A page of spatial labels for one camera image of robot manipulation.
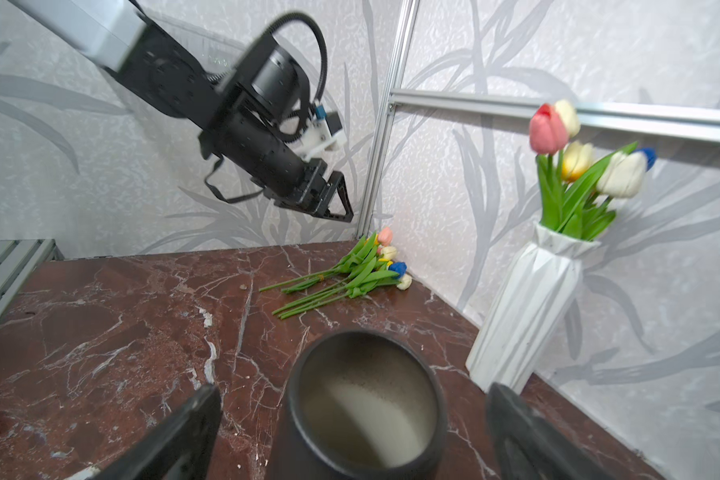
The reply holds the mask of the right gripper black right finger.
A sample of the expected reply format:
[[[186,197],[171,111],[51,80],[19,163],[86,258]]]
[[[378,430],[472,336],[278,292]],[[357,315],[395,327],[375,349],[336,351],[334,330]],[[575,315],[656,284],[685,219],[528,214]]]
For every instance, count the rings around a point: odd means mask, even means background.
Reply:
[[[503,479],[610,479],[511,388],[492,383],[486,423]]]

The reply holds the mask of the white tulip flower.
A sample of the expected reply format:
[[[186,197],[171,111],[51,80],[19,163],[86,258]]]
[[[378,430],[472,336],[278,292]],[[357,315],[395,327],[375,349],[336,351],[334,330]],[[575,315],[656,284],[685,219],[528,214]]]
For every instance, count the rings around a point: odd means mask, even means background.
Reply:
[[[557,231],[581,241],[593,242],[614,222],[615,200],[635,197],[642,188],[646,171],[645,158],[635,154],[635,143],[629,144],[594,163],[575,182],[567,183],[562,193],[562,221]]]

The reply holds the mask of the blue tulip flower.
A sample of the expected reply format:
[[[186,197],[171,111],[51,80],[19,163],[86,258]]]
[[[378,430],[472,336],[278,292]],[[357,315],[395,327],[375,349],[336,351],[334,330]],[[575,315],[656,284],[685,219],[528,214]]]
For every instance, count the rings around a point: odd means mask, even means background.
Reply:
[[[634,151],[635,154],[640,154],[645,158],[646,171],[650,171],[657,159],[656,151],[653,148],[640,148]]]

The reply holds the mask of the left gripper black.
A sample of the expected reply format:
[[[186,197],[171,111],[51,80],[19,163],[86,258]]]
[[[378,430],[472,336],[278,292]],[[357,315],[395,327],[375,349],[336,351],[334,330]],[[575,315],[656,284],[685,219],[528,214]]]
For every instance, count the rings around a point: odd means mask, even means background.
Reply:
[[[252,113],[234,112],[215,136],[215,151],[234,162],[281,208],[323,220],[350,223],[354,218],[344,175],[323,177],[327,164],[304,162]],[[338,200],[341,211],[331,210]]]

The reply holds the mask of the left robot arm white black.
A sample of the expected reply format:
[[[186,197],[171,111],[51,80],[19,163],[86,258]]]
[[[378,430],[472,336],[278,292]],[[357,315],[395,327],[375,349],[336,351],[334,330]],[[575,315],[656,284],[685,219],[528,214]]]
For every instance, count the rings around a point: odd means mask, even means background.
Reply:
[[[211,74],[135,1],[15,5],[159,112],[198,126],[201,155],[216,159],[215,170],[230,160],[277,207],[352,221],[344,175],[329,172],[322,158],[346,135],[339,114],[322,103],[328,52],[309,15],[293,11],[276,18],[230,71]],[[275,38],[294,22],[311,30],[319,49],[315,86]]]

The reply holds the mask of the yellow tulip flower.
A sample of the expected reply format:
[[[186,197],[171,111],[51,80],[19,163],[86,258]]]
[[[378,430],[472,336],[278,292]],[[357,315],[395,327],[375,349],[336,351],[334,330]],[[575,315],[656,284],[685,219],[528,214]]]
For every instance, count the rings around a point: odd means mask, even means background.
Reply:
[[[581,122],[575,106],[565,99],[556,101],[553,108],[560,117],[570,138],[575,137],[581,130]]]
[[[594,146],[574,141],[563,152],[561,178],[567,183],[578,180],[594,163]]]

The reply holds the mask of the black cylindrical vase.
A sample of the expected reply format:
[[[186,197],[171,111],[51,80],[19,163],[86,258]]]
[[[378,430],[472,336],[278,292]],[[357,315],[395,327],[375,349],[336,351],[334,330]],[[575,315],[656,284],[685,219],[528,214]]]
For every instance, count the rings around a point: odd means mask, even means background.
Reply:
[[[287,380],[268,479],[433,479],[447,406],[434,373],[380,332],[320,337]]]

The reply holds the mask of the white ribbed ceramic vase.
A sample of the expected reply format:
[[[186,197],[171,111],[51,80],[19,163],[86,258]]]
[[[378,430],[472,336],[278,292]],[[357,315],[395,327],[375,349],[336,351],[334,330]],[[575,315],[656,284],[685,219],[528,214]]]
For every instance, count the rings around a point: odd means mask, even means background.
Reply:
[[[483,392],[495,383],[522,392],[581,284],[583,257],[599,246],[535,226],[466,360],[470,380]]]

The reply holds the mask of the bundle of tulips with band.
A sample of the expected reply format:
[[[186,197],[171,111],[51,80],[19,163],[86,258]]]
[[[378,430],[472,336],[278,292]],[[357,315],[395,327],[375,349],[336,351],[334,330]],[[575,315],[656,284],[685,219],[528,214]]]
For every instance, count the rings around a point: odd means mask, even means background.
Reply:
[[[367,296],[382,287],[400,291],[409,289],[413,277],[407,264],[398,259],[389,227],[365,236],[332,267],[281,283],[262,287],[262,292],[278,290],[298,297],[275,309],[273,314],[285,320],[317,310],[334,302]]]

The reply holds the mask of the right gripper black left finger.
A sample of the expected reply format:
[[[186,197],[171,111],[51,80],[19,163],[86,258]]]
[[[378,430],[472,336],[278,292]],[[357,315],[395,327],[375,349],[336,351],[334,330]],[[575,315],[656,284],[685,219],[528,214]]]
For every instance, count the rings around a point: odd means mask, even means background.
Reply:
[[[205,479],[222,417],[217,386],[205,384],[97,479]]]

